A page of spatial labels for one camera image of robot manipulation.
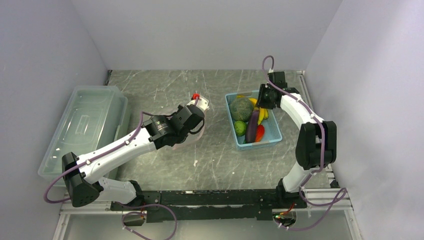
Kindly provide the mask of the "purple eggplant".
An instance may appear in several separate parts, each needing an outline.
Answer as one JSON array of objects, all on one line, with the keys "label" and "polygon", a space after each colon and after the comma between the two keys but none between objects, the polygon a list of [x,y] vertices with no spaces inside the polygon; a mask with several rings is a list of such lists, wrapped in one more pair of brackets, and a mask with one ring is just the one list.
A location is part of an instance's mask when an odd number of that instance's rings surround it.
[{"label": "purple eggplant", "polygon": [[246,144],[254,143],[256,140],[259,116],[260,111],[258,109],[255,109],[250,116],[244,135],[244,142]]}]

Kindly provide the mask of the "light blue plastic basket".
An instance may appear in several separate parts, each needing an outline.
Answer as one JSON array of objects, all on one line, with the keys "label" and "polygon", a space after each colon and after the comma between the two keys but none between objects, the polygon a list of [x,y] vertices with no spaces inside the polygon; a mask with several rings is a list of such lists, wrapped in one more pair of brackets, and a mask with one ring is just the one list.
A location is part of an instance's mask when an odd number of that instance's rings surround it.
[{"label": "light blue plastic basket", "polygon": [[229,119],[231,136],[235,141],[235,147],[238,151],[253,150],[259,148],[267,148],[275,146],[278,142],[283,139],[282,133],[278,126],[275,114],[272,110],[268,110],[268,118],[264,119],[261,124],[264,126],[264,135],[261,141],[254,143],[244,143],[244,136],[237,136],[234,128],[235,121],[233,120],[230,113],[230,104],[236,99],[237,96],[249,97],[249,98],[258,98],[259,90],[250,90],[250,91],[239,91],[233,93],[227,93],[225,95],[226,102],[226,111]]}]

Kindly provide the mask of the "clear zip top bag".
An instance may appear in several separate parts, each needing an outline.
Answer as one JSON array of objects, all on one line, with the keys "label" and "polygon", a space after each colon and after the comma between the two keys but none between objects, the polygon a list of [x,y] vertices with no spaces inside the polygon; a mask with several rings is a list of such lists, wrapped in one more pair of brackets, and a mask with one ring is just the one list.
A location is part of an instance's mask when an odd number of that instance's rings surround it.
[{"label": "clear zip top bag", "polygon": [[177,111],[164,116],[170,128],[170,133],[166,133],[163,140],[167,147],[184,144],[189,136],[197,135],[205,125],[204,112],[194,104],[179,105]]}]

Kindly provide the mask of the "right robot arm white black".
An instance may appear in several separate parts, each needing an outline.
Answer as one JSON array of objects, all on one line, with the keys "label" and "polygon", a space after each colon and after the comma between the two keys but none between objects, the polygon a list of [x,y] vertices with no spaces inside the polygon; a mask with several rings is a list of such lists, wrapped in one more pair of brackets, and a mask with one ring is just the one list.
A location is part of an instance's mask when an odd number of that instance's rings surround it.
[{"label": "right robot arm white black", "polygon": [[337,126],[315,114],[293,87],[279,90],[272,84],[261,84],[257,106],[282,109],[299,129],[296,162],[276,187],[276,203],[287,208],[300,198],[303,187],[313,175],[336,160]]}]

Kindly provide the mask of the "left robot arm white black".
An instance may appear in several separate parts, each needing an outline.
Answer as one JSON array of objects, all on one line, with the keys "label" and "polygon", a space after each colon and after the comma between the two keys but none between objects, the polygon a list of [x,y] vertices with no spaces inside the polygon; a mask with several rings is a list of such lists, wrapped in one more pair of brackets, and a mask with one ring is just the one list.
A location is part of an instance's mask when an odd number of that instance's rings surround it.
[{"label": "left robot arm white black", "polygon": [[162,147],[182,144],[205,125],[205,103],[179,106],[171,115],[153,115],[142,120],[128,135],[98,150],[77,156],[69,152],[62,157],[63,180],[73,207],[98,201],[119,202],[131,210],[145,203],[135,180],[118,181],[105,175],[124,163]]}]

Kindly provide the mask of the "yellow banana bunch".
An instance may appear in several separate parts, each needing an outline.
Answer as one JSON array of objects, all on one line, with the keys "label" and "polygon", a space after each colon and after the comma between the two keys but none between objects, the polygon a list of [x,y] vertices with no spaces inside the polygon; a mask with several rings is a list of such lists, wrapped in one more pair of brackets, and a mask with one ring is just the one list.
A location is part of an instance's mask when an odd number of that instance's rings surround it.
[{"label": "yellow banana bunch", "polygon": [[259,119],[258,119],[258,123],[257,123],[258,125],[260,125],[264,119],[267,119],[269,117],[269,114],[268,114],[268,110],[267,109],[261,108],[261,107],[257,107],[257,101],[258,100],[256,98],[253,98],[253,97],[244,97],[244,96],[241,96],[241,95],[237,95],[236,98],[248,98],[252,102],[252,104],[253,104],[253,111],[254,110],[259,110],[260,113],[259,113]]}]

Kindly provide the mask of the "green netted melon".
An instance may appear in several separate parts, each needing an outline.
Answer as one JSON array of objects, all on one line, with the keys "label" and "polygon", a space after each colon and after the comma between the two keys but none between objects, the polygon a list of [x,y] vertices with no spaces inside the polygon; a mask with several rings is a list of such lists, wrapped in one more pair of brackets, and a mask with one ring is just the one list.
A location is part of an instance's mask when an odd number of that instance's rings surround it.
[{"label": "green netted melon", "polygon": [[254,110],[252,102],[246,97],[239,97],[229,105],[229,111],[234,121],[247,122]]}]

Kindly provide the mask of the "light green custard apple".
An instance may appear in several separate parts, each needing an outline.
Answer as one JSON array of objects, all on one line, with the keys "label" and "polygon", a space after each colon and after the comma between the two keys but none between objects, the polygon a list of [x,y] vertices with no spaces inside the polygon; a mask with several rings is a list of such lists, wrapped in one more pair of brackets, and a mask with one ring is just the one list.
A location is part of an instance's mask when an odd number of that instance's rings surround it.
[{"label": "light green custard apple", "polygon": [[243,121],[235,121],[234,122],[234,131],[237,137],[242,137],[246,134],[247,131],[247,123]]}]

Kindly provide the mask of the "clear plastic storage bin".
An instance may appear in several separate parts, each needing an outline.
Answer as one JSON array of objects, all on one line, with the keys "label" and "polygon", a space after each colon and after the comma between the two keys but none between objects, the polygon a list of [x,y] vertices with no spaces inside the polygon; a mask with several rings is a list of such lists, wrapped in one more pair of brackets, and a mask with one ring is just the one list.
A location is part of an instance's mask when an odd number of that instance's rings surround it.
[{"label": "clear plastic storage bin", "polygon": [[52,182],[62,173],[62,156],[91,153],[127,134],[128,99],[116,86],[74,88],[38,174]]}]

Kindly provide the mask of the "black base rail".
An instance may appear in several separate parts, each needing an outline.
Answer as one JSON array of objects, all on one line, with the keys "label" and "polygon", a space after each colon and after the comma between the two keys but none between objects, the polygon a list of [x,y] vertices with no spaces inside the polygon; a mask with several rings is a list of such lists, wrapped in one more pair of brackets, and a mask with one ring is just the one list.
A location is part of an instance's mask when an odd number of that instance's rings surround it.
[{"label": "black base rail", "polygon": [[306,209],[300,197],[280,200],[276,189],[239,190],[162,190],[143,191],[142,199],[122,206],[112,203],[112,211],[146,211],[148,223],[172,221],[170,208],[178,220],[256,219],[271,220],[273,215],[286,209]]}]

